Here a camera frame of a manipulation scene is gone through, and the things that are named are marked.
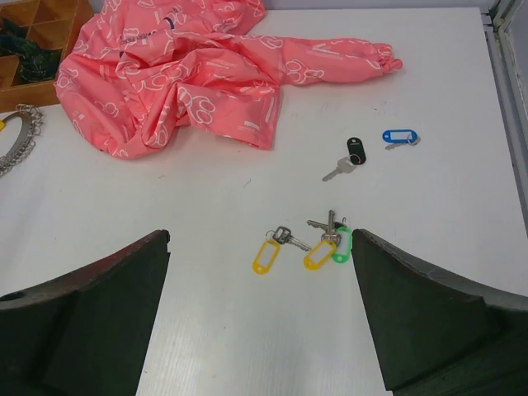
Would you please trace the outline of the yellow tag with silver keys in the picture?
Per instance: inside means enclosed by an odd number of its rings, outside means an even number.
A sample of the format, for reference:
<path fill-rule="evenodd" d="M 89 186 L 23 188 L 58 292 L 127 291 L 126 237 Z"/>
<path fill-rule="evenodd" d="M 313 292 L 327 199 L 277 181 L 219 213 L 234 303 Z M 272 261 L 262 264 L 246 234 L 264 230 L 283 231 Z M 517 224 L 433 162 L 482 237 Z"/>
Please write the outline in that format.
<path fill-rule="evenodd" d="M 337 232 L 335 225 L 334 210 L 328 211 L 328 220 L 326 224 L 314 220 L 308 220 L 307 225 L 323 231 L 321 241 L 304 257 L 304 268 L 310 271 L 316 271 L 320 269 L 337 250 L 337 247 L 341 242 L 341 235 Z"/>

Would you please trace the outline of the large keyring with yellow grip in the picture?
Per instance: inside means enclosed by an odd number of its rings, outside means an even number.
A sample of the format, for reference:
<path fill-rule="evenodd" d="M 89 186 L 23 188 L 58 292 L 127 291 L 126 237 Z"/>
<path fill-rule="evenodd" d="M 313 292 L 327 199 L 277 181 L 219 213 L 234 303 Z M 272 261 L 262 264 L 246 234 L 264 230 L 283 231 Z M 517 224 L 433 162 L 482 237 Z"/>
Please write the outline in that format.
<path fill-rule="evenodd" d="M 1 177 L 9 173 L 22 162 L 35 147 L 35 138 L 40 136 L 45 124 L 45 116 L 39 107 L 29 104 L 18 104 L 16 110 L 1 120 L 1 130 L 7 123 L 16 118 L 21 120 L 19 134 L 6 154 L 1 156 Z"/>

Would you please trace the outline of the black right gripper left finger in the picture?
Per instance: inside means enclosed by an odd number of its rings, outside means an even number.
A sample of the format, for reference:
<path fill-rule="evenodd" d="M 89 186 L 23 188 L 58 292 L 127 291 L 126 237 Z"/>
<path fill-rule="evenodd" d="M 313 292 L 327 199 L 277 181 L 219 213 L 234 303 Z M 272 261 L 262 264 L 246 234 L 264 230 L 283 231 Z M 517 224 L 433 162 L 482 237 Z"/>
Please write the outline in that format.
<path fill-rule="evenodd" d="M 1 298 L 3 395 L 134 395 L 167 274 L 170 234 Z"/>

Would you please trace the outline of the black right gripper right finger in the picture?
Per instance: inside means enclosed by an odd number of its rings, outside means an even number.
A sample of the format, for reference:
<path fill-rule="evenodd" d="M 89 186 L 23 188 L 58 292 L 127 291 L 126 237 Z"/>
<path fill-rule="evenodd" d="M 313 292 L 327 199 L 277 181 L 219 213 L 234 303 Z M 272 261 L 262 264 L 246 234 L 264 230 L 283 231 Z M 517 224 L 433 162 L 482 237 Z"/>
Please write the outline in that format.
<path fill-rule="evenodd" d="M 356 229 L 351 255 L 384 387 L 394 395 L 525 395 L 527 298 Z"/>

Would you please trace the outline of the yellow tag with dark key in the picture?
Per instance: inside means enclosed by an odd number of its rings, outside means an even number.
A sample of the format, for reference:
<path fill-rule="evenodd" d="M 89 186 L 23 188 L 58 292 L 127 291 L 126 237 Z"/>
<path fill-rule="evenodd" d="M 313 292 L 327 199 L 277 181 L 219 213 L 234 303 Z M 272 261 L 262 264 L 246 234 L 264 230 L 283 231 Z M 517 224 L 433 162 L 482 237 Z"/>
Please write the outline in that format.
<path fill-rule="evenodd" d="M 252 263 L 253 271 L 263 276 L 272 268 L 281 246 L 292 245 L 303 252 L 309 252 L 311 247 L 293 236 L 291 229 L 285 226 L 279 226 L 275 230 L 269 230 L 266 233 L 265 242 L 260 247 Z"/>

